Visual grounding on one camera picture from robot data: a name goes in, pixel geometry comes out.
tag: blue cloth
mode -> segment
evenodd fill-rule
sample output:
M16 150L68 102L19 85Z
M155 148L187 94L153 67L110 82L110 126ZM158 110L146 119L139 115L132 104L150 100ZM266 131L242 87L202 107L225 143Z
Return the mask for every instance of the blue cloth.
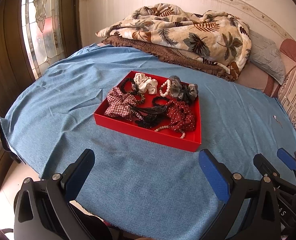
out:
M198 84L202 145L197 152L96 125L93 112L131 70ZM52 65L17 98L1 124L10 146L42 178L63 172L85 148L92 149L96 162L77 201L142 236L199 239L216 217L222 202L198 164L203 148L248 179L261 179L253 157L263 153L282 178L296 182L276 155L280 147L296 151L296 131L276 99L133 48L92 45Z

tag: window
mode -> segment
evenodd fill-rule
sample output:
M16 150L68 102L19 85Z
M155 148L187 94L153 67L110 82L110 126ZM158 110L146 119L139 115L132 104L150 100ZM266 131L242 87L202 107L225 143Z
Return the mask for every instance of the window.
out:
M64 58L59 23L59 0L22 0L24 42L35 78Z

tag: bead bracelet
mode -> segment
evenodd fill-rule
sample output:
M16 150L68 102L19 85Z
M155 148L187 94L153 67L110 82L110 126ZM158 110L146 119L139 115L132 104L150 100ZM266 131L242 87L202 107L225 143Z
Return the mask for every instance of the bead bracelet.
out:
M164 86L166 86L166 85L167 85L167 90L166 90L165 93L162 93L162 88L163 88ZM166 97L166 96L168 96L168 95L169 95L169 92L170 92L170 86L171 86L171 81L170 81L169 79L167 79L166 82L163 83L163 84L160 86L160 88L159 88L159 94L160 94L162 97Z
M162 129L166 129L166 128L169 128L169 126L168 126L168 125L161 126L161 127L157 128L157 129L155 130L155 132L159 132L160 130L162 130ZM181 132L182 132L183 134L182 134L182 136L181 136L180 138L181 138L181 139L184 139L186 133L185 133L184 131L181 131Z

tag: metal screw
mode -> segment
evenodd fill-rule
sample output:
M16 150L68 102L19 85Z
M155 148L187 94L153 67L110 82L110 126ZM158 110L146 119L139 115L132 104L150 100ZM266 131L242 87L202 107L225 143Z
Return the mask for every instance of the metal screw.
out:
M23 182L24 182L24 184L27 184L27 183L29 183L30 181L31 181L31 178L25 178Z
M264 177L264 182L269 183L270 182L270 178L269 177Z
M60 174L59 174L59 173L53 174L53 175L52 175L52 179L53 179L53 180L58 180L58 179L60 179Z
M242 176L239 173L234 173L233 175L234 179L241 179Z

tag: hair scrunchie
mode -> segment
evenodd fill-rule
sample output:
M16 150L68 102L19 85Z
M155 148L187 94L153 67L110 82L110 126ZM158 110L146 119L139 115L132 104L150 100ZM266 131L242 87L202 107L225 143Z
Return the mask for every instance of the hair scrunchie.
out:
M182 84L178 76L170 76L170 96L177 98L178 101L184 101L186 104L191 105L198 96L197 84Z
M170 129L176 132L196 129L195 115L185 102L170 100L166 105L168 106L166 115L170 118Z
M121 116L126 120L132 121L134 118L134 113L132 107L136 106L136 98L127 93L121 92L119 87L113 87L108 95L107 101L109 107L104 112L104 115L109 117Z
M144 73L136 73L134 77L134 81L139 88L140 94L146 93L147 91L151 95L157 94L157 86L158 86L157 80L146 76Z

